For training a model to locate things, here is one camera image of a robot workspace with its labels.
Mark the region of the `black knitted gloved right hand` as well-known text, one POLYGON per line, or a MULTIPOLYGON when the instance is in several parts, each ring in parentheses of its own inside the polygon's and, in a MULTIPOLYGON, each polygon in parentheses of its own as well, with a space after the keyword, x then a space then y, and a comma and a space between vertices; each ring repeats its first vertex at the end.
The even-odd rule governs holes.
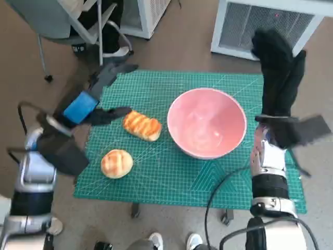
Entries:
POLYGON ((292 47, 276 30, 255 31, 252 54, 263 74, 262 114, 290 117, 305 72, 306 51, 293 54, 292 47))

